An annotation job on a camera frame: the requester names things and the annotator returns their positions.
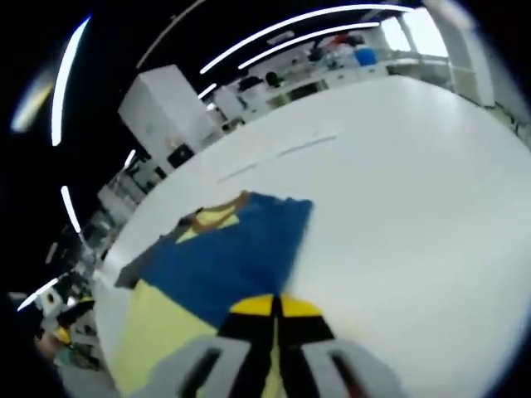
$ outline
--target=ceiling light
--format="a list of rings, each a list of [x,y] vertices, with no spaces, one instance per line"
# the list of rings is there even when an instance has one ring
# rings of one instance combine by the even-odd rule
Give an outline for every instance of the ceiling light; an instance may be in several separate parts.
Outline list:
[[[50,282],[45,284],[44,286],[41,286],[39,289],[37,289],[35,292],[27,296],[27,298],[22,301],[22,304],[20,304],[17,308],[17,311],[20,311],[21,309],[24,309],[31,303],[33,303],[35,300],[37,300],[37,297],[39,297],[41,294],[46,292],[49,288],[51,288],[53,285],[55,285],[57,282],[59,282],[58,278],[52,279]]]
[[[212,83],[211,85],[209,85],[205,90],[203,90],[201,92],[201,94],[199,94],[197,97],[199,99],[202,99],[204,96],[206,96],[208,93],[210,93],[212,90],[214,90],[215,88],[217,87],[217,84],[216,83]]]
[[[131,152],[129,152],[128,157],[125,159],[124,168],[127,168],[131,164],[135,153],[136,151],[134,149]]]
[[[48,250],[48,255],[46,256],[46,259],[44,260],[44,264],[50,264],[51,258],[56,253],[57,250],[57,242],[53,242],[50,246],[50,249]]]
[[[81,227],[79,221],[77,220],[76,213],[74,212],[74,207],[72,206],[72,200],[70,199],[68,187],[61,187],[61,195],[63,196],[63,202],[65,203],[66,212],[68,213],[70,222],[76,233],[79,234],[81,232]]]
[[[63,102],[65,100],[66,82],[68,81],[68,75],[74,57],[76,56],[76,50],[80,44],[81,35],[85,30],[86,24],[90,17],[76,29],[72,35],[68,45],[66,46],[65,55],[61,60],[61,66],[59,67],[59,73],[57,74],[56,88],[53,93],[53,100],[51,102],[51,144],[56,147],[61,142],[61,123],[63,117]]]
[[[255,33],[254,35],[247,37],[246,39],[235,44],[228,50],[225,50],[222,54],[214,58],[212,61],[208,62],[199,71],[199,73],[201,75],[204,75],[215,65],[219,64],[221,61],[227,58],[230,54],[240,50],[243,46],[246,46],[247,44],[251,43],[252,41],[262,36],[268,35],[271,32],[274,32],[283,27],[287,27],[288,25],[291,25],[293,23],[300,22],[305,19],[309,19],[313,17],[319,17],[321,15],[331,14],[334,12],[359,11],[359,10],[383,10],[383,11],[410,12],[410,11],[413,11],[413,8],[403,7],[403,6],[394,6],[392,4],[354,4],[354,5],[331,7],[331,8],[325,8],[322,10],[307,12],[306,14],[299,15],[298,17],[292,17],[290,19],[286,19],[283,22],[279,22],[279,23],[276,23],[275,25],[271,25],[270,27],[267,27],[266,29],[263,29]]]
[[[239,65],[238,69],[247,68],[247,66],[249,66],[250,64],[254,64],[258,60],[261,60],[262,58],[266,56],[269,56],[286,47],[292,46],[296,43],[300,43],[301,41],[311,39],[313,37],[329,35],[330,33],[341,32],[341,31],[351,31],[353,29],[359,29],[359,28],[364,28],[364,27],[377,27],[378,25],[379,25],[378,22],[354,23],[352,25],[343,25],[341,27],[330,27],[329,29],[324,29],[323,31],[318,31],[318,32],[310,33],[308,35],[297,37],[296,39],[289,40],[276,47],[270,48],[269,50],[264,51],[261,54],[258,54],[257,56],[253,56],[250,60],[247,60],[243,64]]]

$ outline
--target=white tabletop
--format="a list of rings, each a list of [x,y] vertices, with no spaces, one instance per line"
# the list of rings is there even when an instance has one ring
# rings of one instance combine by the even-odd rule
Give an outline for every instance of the white tabletop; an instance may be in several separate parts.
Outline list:
[[[304,147],[320,134],[337,137]],[[113,283],[180,216],[243,189],[314,201],[289,291],[407,396],[476,398],[496,381],[529,314],[531,153],[493,116],[399,76],[288,104],[157,186],[102,274]],[[95,295],[111,358],[129,293],[97,283]]]

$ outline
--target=window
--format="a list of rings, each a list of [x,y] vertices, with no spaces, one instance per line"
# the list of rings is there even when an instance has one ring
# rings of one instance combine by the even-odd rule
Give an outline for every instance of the window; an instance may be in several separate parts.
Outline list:
[[[383,29],[383,35],[385,36],[385,40],[387,40],[387,44],[389,45],[391,50],[412,50],[412,48],[409,46],[409,43],[407,42],[407,38],[404,34],[404,31],[400,27],[400,23],[398,23],[398,20],[395,17],[383,21],[381,27]]]
[[[441,33],[424,7],[403,14],[418,52],[427,56],[448,56]]]

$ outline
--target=yellow cloth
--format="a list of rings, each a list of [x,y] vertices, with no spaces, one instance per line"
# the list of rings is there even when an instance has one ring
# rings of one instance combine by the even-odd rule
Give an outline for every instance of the yellow cloth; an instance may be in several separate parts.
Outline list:
[[[159,361],[200,335],[217,330],[140,280],[129,303],[126,329],[110,370],[120,392],[130,394],[149,381]]]
[[[62,342],[63,344],[70,344],[72,342],[72,337],[70,335],[70,331],[68,329],[63,328],[62,326],[59,327],[53,335]]]

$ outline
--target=blue object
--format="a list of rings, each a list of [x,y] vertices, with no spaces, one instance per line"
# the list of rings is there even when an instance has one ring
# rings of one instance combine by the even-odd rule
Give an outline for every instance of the blue object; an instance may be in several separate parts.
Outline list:
[[[354,56],[358,60],[360,66],[370,66],[378,63],[376,53],[370,47],[357,48],[354,51]]]
[[[312,206],[251,193],[237,224],[177,244],[164,241],[141,277],[219,328],[234,303],[282,291]]]

